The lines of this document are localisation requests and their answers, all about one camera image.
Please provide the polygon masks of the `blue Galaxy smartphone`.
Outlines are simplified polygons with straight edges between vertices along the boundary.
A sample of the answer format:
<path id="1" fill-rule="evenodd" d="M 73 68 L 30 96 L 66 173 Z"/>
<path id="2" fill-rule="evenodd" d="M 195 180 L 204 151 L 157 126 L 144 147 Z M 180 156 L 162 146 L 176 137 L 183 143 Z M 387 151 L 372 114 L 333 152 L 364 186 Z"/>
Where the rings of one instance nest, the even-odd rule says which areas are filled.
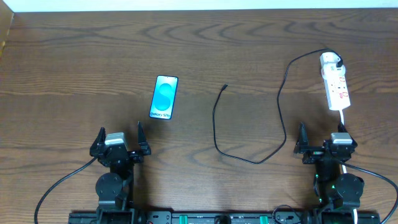
<path id="1" fill-rule="evenodd" d="M 156 78 L 149 116 L 155 119 L 172 119 L 178 78 L 158 75 Z"/>

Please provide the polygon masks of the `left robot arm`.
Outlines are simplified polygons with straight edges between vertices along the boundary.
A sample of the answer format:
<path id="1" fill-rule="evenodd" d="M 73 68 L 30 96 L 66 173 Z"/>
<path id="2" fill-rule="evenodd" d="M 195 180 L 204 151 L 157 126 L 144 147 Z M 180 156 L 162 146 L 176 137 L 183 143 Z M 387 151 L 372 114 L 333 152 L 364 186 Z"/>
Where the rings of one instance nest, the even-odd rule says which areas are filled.
<path id="1" fill-rule="evenodd" d="M 124 133 L 106 134 L 101 128 L 90 147 L 90 156 L 109 168 L 96 182 L 99 197 L 96 223 L 146 223 L 145 212 L 134 207 L 134 165 L 151 155 L 142 124 L 137 124 L 139 149 L 129 151 Z"/>

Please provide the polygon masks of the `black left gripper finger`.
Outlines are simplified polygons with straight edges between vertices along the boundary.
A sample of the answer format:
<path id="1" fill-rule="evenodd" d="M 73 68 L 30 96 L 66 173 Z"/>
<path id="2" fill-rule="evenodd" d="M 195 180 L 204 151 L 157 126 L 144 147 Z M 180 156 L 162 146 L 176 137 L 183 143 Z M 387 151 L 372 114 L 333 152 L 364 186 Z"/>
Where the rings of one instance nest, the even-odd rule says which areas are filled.
<path id="1" fill-rule="evenodd" d="M 147 142 L 147 139 L 144 134 L 143 127 L 142 127 L 142 123 L 140 121 L 137 123 L 137 141 L 138 141 L 138 145 L 140 146 L 140 149 L 142 151 L 142 154 L 144 156 L 151 155 L 151 148 L 149 146 L 149 143 Z"/>
<path id="2" fill-rule="evenodd" d="M 90 156 L 101 157 L 105 150 L 106 131 L 101 127 L 99 133 L 90 147 Z"/>

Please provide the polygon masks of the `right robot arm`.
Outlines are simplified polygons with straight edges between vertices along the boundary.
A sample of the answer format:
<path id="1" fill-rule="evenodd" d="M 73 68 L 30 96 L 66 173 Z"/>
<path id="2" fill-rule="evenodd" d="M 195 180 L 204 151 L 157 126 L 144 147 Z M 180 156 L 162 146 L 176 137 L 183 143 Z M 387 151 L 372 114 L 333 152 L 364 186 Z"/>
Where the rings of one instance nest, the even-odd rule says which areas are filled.
<path id="1" fill-rule="evenodd" d="M 322 146 L 311 146 L 305 125 L 300 123 L 294 153 L 303 155 L 303 164 L 315 166 L 313 189 L 320 199 L 317 208 L 303 213 L 302 223 L 354 223 L 357 219 L 354 210 L 360 207 L 364 180 L 340 169 L 357 146 L 343 124 Z"/>

